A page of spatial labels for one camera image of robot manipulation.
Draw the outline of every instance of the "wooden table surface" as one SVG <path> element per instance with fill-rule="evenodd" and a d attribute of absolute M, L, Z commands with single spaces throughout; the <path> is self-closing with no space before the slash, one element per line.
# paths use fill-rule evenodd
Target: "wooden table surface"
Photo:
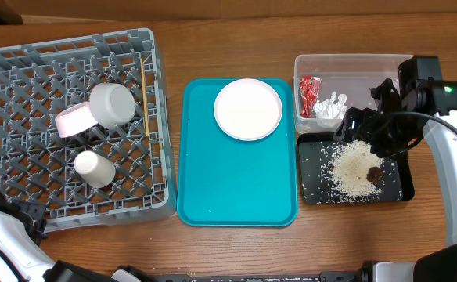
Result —
<path fill-rule="evenodd" d="M 178 167 L 182 94 L 195 78 L 282 78 L 313 53 L 438 55 L 457 80 L 457 14 L 321 16 L 255 20 L 0 26 L 0 47 L 149 27 L 164 53 L 170 131 Z M 49 234 L 41 248 L 111 274 L 120 264 L 147 273 L 196 276 L 354 270 L 365 260 L 415 261 L 444 247 L 444 209 L 425 143 L 409 154 L 416 195 L 405 203 L 308 206 L 286 228 L 194 228 L 177 215 L 157 222 Z"/>

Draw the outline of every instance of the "white plate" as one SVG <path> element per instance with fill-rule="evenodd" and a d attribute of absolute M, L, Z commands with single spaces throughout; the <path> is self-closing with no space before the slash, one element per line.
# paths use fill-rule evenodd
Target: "white plate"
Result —
<path fill-rule="evenodd" d="M 227 84 L 214 101 L 214 118 L 221 130 L 242 141 L 271 134 L 282 117 L 277 92 L 257 79 L 239 79 Z"/>

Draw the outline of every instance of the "white tissue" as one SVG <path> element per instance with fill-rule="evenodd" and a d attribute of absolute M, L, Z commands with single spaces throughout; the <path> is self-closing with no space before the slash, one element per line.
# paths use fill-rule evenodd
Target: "white tissue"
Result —
<path fill-rule="evenodd" d="M 342 119 L 347 111 L 347 95 L 339 94 L 336 100 L 336 92 L 331 93 L 331 99 L 324 102 L 317 101 L 314 106 L 315 117 L 318 119 Z"/>

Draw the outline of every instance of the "blue tray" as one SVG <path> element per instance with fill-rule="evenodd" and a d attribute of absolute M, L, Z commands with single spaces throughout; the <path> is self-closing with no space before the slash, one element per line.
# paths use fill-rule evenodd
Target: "blue tray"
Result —
<path fill-rule="evenodd" d="M 258 141 L 226 135 L 214 119 L 217 94 L 235 79 L 197 79 L 185 88 L 178 214 L 191 226 L 287 226 L 298 214 L 293 92 L 281 79 L 282 119 Z"/>

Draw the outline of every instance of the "red snack package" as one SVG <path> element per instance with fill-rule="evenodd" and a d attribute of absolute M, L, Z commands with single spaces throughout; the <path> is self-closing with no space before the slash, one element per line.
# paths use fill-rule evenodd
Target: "red snack package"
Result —
<path fill-rule="evenodd" d="M 304 76 L 300 80 L 300 95 L 304 103 L 304 108 L 301 111 L 303 118 L 311 118 L 312 110 L 314 109 L 317 96 L 319 94 L 319 88 L 321 87 L 322 79 L 313 77 L 311 75 Z"/>

